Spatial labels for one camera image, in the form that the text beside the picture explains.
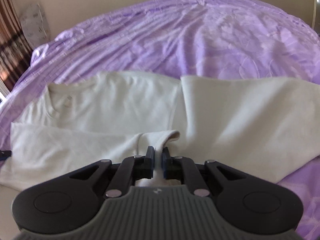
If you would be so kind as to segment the white Nevada print t-shirt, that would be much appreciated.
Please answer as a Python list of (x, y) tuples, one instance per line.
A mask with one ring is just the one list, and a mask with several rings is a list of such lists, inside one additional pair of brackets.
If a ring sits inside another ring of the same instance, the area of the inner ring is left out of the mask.
[(208, 159), (276, 183), (319, 156), (319, 85), (120, 72), (49, 84), (11, 123), (1, 184), (22, 191), (101, 159)]

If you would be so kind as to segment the brown patterned curtain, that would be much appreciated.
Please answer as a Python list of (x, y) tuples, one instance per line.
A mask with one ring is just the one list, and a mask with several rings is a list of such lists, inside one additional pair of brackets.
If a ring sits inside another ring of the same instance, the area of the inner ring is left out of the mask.
[(11, 91), (30, 66), (32, 48), (23, 34), (12, 0), (1, 0), (1, 81)]

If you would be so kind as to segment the purple floral bed cover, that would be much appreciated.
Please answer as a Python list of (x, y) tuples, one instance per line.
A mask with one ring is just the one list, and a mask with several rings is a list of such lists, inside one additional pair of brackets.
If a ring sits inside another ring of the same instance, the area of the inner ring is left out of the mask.
[(151, 0), (100, 15), (34, 50), (1, 113), (9, 124), (46, 81), (106, 70), (218, 79), (292, 76), (319, 85), (319, 37), (301, 19), (258, 0)]

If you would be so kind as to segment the white patterned pillow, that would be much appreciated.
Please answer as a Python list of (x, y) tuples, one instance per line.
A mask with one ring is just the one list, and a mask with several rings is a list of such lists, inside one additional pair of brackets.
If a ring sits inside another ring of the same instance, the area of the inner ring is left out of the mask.
[(29, 4), (19, 16), (23, 34), (32, 49), (50, 41), (50, 28), (39, 3)]

